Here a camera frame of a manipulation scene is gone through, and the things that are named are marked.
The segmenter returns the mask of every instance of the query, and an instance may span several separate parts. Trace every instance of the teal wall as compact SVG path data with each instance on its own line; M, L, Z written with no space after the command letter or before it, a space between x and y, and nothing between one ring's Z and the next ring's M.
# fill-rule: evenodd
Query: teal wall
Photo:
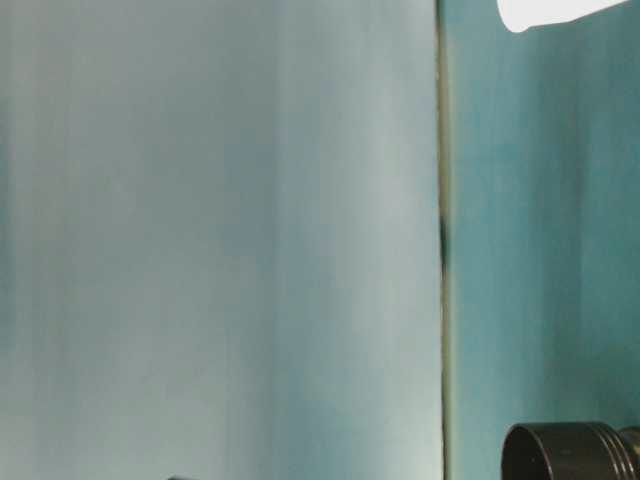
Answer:
M275 479L442 476L434 13L281 3Z
M434 5L0 0L0 476L438 478Z
M499 478L519 421L640 421L640 5L522 35L440 2L449 459Z

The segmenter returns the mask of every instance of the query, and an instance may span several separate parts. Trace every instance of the black cylindrical object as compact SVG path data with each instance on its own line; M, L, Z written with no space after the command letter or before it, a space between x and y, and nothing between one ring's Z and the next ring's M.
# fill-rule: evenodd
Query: black cylindrical object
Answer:
M520 424L502 449L502 480L640 480L640 429Z

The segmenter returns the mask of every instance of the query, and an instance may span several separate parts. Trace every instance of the blurry surface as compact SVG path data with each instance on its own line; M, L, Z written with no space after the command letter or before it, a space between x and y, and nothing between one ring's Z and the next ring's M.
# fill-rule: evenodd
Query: blurry surface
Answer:
M274 3L0 5L0 476L265 478Z
M0 0L0 476L441 474L433 42L423 2Z
M640 5L522 35L441 7L450 473L495 480L513 423L640 420Z
M274 478L437 479L434 6L281 11Z

